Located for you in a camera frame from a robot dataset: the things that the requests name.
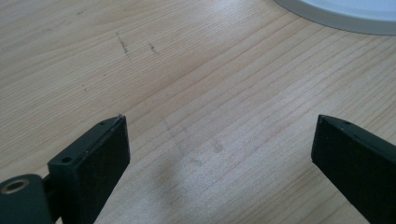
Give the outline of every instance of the wood grain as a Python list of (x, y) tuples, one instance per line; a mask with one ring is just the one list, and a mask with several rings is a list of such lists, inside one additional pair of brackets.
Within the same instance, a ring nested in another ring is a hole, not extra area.
[(127, 116), (96, 223), (367, 223), (311, 162), (318, 114), (395, 144), (396, 38), (271, 0), (0, 2), (0, 179)]

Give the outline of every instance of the wooden table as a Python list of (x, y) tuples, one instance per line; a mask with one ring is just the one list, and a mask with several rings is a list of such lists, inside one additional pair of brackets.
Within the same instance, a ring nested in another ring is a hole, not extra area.
[(310, 150), (318, 114), (395, 144), (395, 71), (396, 37), (271, 0), (5, 0), (0, 179), (120, 113), (131, 164), (95, 223), (365, 223)]

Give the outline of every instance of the screw hole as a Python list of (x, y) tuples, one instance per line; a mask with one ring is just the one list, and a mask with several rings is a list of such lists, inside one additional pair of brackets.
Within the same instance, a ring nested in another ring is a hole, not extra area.
[(14, 180), (11, 183), (7, 184), (5, 187), (3, 187), (1, 189), (1, 192), (3, 194), (15, 193), (17, 191), (20, 191), (21, 189), (26, 188), (26, 186), (28, 186), (28, 185), (29, 185), (28, 179)]
[(71, 160), (72, 160), (71, 157), (65, 157), (65, 158), (62, 159), (62, 162), (68, 163), (68, 162), (70, 162)]

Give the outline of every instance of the textured black surface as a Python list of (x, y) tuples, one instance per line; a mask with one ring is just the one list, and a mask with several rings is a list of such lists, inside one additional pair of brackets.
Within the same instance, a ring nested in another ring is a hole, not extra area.
[(396, 223), (396, 146), (319, 116), (312, 161), (371, 223)]
[(24, 180), (25, 187), (13, 193), (0, 193), (1, 224), (52, 223), (43, 183), (39, 175), (20, 175), (0, 184), (0, 189)]
[(104, 120), (49, 161), (64, 224), (92, 224), (130, 161), (126, 118)]

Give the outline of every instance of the white plate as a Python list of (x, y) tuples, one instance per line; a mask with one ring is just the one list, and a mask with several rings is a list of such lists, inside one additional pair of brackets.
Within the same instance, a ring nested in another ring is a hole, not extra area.
[(372, 35), (396, 35), (396, 0), (275, 0), (308, 20)]

